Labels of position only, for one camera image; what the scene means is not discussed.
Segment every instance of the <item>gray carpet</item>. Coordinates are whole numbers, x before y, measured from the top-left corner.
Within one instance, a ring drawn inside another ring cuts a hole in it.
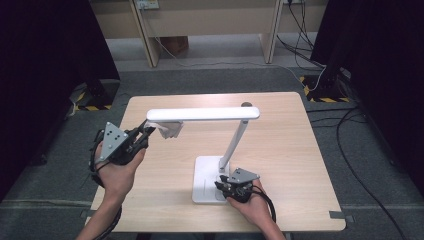
[[[299,77],[310,74],[295,68]],[[84,225],[97,186],[88,177],[89,148],[106,121],[120,124],[132,96],[295,91],[309,119],[343,212],[354,219],[337,233],[294,233],[298,239],[400,239],[387,215],[353,177],[337,145],[339,119],[355,103],[311,103],[283,68],[122,72],[111,110],[77,111],[65,120],[46,165],[27,167],[0,205],[0,239],[72,239]],[[424,201],[408,175],[393,167],[360,110],[340,127],[340,143],[360,179],[393,215],[408,239],[424,239]],[[113,239],[135,234],[113,233]]]

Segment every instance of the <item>yellow black hazard tape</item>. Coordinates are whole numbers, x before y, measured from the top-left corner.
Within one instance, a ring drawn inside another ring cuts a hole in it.
[[[96,106],[81,106],[78,105],[79,102],[84,98],[85,92],[82,92],[78,100],[76,102],[76,110],[82,110],[82,111],[99,111],[99,110],[110,110],[112,105],[96,105]]]
[[[314,96],[314,94],[311,93],[309,90],[308,85],[305,82],[305,77],[300,77],[300,82],[302,82],[304,88],[303,91],[305,92],[306,99],[310,102],[326,102],[326,103],[334,103],[334,102],[349,102],[349,98],[347,97],[317,97]]]

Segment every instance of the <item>white desk lamp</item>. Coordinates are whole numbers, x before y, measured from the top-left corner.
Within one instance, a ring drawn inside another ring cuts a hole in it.
[[[196,158],[192,199],[195,203],[207,204],[225,203],[225,198],[216,188],[215,181],[219,181],[219,175],[229,175],[228,162],[249,120],[257,119],[259,115],[258,108],[252,107],[250,103],[243,103],[242,107],[151,109],[147,112],[147,120],[159,125],[166,122],[240,120],[224,156]]]

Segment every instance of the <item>table surface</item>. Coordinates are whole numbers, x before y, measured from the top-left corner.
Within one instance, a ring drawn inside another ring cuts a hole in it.
[[[272,199],[282,231],[339,231],[344,219],[318,144],[297,93],[237,93],[141,96],[129,101],[120,128],[133,129],[153,108],[238,107],[250,102],[261,116],[251,120],[231,160],[255,172]],[[136,173],[118,232],[257,232],[229,204],[193,203],[197,156],[223,155],[239,121],[186,122],[178,138],[163,139],[155,131]],[[103,198],[100,187],[93,201]]]

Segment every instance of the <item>lamp base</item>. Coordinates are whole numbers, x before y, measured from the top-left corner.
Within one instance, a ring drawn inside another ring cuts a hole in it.
[[[215,186],[220,181],[220,175],[229,176],[230,164],[225,172],[219,172],[219,161],[222,156],[199,156],[196,158],[193,181],[193,202],[198,204],[223,204],[225,200],[222,192]]]

